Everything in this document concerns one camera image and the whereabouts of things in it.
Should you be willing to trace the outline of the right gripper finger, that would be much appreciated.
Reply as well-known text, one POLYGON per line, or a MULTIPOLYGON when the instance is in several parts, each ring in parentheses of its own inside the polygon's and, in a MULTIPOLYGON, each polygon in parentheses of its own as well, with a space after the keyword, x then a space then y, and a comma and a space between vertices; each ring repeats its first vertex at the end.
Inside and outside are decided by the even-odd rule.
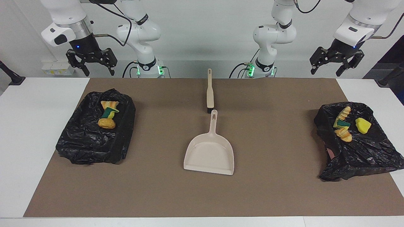
POLYGON ((69 64, 73 68, 81 69, 84 72, 86 77, 88 77, 90 75, 90 72, 89 72, 87 66, 85 66, 86 56, 84 54, 77 53, 73 49, 68 49, 66 52, 66 57, 68 59, 69 64))
POLYGON ((117 58, 111 48, 95 51, 95 60, 97 63, 106 66, 111 76, 115 75, 114 68, 117 65, 117 58))

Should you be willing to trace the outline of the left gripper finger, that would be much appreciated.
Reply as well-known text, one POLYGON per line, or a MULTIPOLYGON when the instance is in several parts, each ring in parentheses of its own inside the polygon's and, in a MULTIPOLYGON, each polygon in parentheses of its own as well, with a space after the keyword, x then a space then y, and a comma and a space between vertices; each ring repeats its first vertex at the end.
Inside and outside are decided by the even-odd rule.
POLYGON ((318 47, 313 55, 310 57, 309 62, 311 64, 312 69, 310 70, 311 74, 314 75, 320 66, 328 64, 330 58, 330 50, 325 49, 323 47, 318 47))
POLYGON ((365 56, 365 54, 363 53, 363 51, 358 50, 357 52, 355 52, 353 54, 352 59, 350 61, 348 61, 348 59, 349 59, 348 56, 346 56, 342 53, 338 53, 335 58, 339 59, 342 62, 342 65, 336 71, 336 73, 335 73, 336 76, 338 76, 338 77, 341 76, 342 73, 347 69, 356 68, 364 56, 365 56))

